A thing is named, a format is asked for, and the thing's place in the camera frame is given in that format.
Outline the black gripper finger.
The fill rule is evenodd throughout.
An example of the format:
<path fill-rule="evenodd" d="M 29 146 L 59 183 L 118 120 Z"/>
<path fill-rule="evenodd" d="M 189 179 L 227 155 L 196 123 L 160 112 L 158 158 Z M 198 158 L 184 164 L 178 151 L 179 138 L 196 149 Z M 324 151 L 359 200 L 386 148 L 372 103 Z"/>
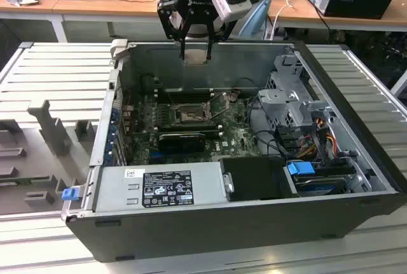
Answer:
<path fill-rule="evenodd" d="M 214 29 L 214 23 L 213 22 L 209 22 L 207 24 L 207 31 L 208 31 L 208 37 L 209 37 L 209 42 L 207 45 L 207 56 L 206 59 L 210 60 L 211 59 L 211 53 L 212 53 L 212 45 L 215 43 L 218 43 L 220 41 L 226 41 L 232 30 L 234 29 L 235 25 L 236 25 L 237 21 L 232 21 L 232 22 L 228 22 L 225 23 L 221 26 L 219 31 L 215 31 Z"/>
<path fill-rule="evenodd" d="M 182 15 L 185 11 L 184 0 L 160 1 L 157 7 L 157 13 L 161 21 L 163 30 L 168 39 L 172 39 L 180 43 L 179 58 L 184 60 L 185 52 L 185 37 L 186 37 L 186 21 L 181 18 L 181 23 L 178 27 L 171 22 L 173 12 Z"/>

